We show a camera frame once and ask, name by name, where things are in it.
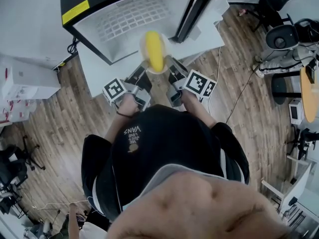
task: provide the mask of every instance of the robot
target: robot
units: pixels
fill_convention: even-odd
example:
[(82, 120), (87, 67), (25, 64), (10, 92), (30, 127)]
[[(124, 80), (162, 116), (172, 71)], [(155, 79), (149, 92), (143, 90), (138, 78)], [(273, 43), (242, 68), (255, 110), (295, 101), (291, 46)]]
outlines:
[[(169, 69), (169, 89), (166, 96), (172, 107), (179, 107), (181, 103), (182, 90), (187, 89), (199, 98), (209, 98), (216, 85), (212, 79), (191, 70), (190, 72), (179, 61), (171, 56), (164, 58)], [(135, 102), (139, 105), (140, 111), (144, 111), (150, 106), (152, 83), (150, 82), (146, 70), (148, 62), (143, 61), (137, 69), (126, 79), (115, 78), (104, 88), (103, 94), (110, 105), (118, 109), (123, 95), (131, 93), (135, 97)]]

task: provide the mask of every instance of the oven window grid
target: oven window grid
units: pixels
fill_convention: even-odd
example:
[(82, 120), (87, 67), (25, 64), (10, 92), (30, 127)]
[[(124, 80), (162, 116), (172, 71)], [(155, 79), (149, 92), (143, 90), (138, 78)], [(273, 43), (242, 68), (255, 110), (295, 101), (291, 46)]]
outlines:
[(102, 43), (134, 28), (167, 18), (171, 12), (163, 0), (137, 0), (99, 16), (96, 28)]

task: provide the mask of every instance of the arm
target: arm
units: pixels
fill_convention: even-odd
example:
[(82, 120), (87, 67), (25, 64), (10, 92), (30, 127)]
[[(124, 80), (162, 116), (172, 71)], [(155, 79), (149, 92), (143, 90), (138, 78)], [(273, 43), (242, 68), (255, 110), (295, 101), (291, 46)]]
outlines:
[(203, 121), (209, 128), (216, 125), (217, 121), (207, 112), (205, 107), (197, 99), (196, 95), (188, 90), (183, 90), (181, 100), (186, 110)]
[(78, 222), (76, 219), (76, 210), (77, 207), (75, 204), (70, 204), (69, 206), (69, 237), (70, 239), (79, 239), (80, 231)]
[[(134, 96), (132, 94), (125, 94), (118, 112), (120, 114), (131, 117), (134, 115), (137, 108), (138, 108), (138, 104), (135, 102)], [(112, 124), (104, 137), (111, 144), (113, 144), (115, 137), (117, 133), (119, 132), (119, 130), (121, 129), (121, 127), (123, 127), (127, 122), (130, 121), (130, 118), (126, 116), (115, 114)]]

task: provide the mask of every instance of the white table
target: white table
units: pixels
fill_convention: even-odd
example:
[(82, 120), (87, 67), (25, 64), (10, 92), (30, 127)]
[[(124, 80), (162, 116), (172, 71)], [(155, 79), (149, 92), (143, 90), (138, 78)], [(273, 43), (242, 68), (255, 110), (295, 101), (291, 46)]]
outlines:
[[(224, 42), (215, 26), (221, 20), (222, 16), (217, 11), (213, 9), (206, 11), (205, 16), (200, 18), (197, 27), (185, 42), (179, 44), (170, 41), (171, 55), (176, 59), (189, 56), (196, 58), (196, 54), (223, 46)], [(101, 94), (102, 88), (113, 78), (125, 79), (131, 75), (143, 61), (141, 54), (135, 53), (113, 65), (108, 65), (82, 43), (78, 44), (77, 49), (92, 97)]]
[(304, 192), (305, 187), (306, 187), (306, 183), (307, 183), (307, 180), (309, 177), (309, 173), (311, 170), (311, 163), (309, 164), (305, 161), (297, 160), (297, 159), (290, 157), (290, 156), (287, 156), (287, 158), (291, 159), (292, 161), (297, 162), (298, 164), (302, 164), (302, 165), (307, 166), (305, 171), (303, 172), (303, 174), (297, 179), (297, 181), (288, 190), (287, 193), (285, 193), (285, 194), (281, 193), (279, 190), (274, 188), (272, 185), (270, 185), (265, 180), (262, 180), (262, 182), (261, 182), (264, 186), (266, 186), (268, 189), (270, 189), (272, 192), (274, 192), (281, 199), (281, 203), (280, 203), (280, 206), (278, 208), (281, 216), (285, 213), (285, 211), (288, 211), (290, 209), (289, 202), (293, 199), (293, 197), (298, 199), (298, 198), (300, 198), (300, 196)]

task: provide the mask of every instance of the black sleeve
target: black sleeve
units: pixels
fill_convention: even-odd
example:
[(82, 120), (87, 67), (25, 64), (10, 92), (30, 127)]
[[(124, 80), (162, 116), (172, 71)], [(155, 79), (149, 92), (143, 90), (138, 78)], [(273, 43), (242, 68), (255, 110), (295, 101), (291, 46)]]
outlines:
[(86, 197), (92, 197), (94, 180), (110, 157), (111, 143), (97, 135), (85, 138), (82, 151), (81, 175)]
[(227, 156), (227, 159), (229, 159), (226, 160), (227, 178), (229, 178), (229, 174), (236, 178), (238, 177), (238, 172), (236, 172), (235, 169), (232, 169), (232, 167), (236, 167), (234, 162), (236, 161), (244, 174), (245, 183), (248, 184), (250, 177), (249, 163), (243, 148), (234, 136), (231, 128), (227, 124), (219, 122), (211, 129), (211, 131), (218, 137), (220, 147), (225, 151), (225, 155)]

